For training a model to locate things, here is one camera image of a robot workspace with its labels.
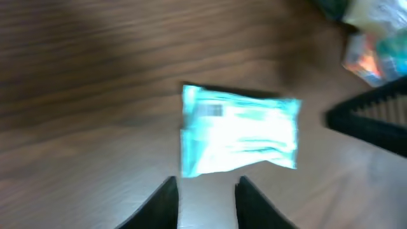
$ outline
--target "light blue plastic bag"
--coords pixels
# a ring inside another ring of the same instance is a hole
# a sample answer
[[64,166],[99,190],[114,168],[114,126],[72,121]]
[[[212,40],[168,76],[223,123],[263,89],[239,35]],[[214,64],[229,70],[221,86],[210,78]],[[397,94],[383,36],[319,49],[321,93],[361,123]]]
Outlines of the light blue plastic bag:
[[300,105],[296,99],[255,99],[185,85],[183,177],[263,160],[295,169]]

